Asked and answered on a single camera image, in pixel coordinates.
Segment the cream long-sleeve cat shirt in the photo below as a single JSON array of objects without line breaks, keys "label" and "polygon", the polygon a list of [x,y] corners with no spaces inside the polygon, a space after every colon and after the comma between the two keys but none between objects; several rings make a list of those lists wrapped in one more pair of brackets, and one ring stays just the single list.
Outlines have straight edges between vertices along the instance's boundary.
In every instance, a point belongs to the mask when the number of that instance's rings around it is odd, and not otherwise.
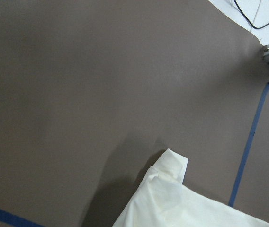
[{"label": "cream long-sleeve cat shirt", "polygon": [[167,149],[147,170],[115,227],[269,227],[184,186],[188,159]]}]

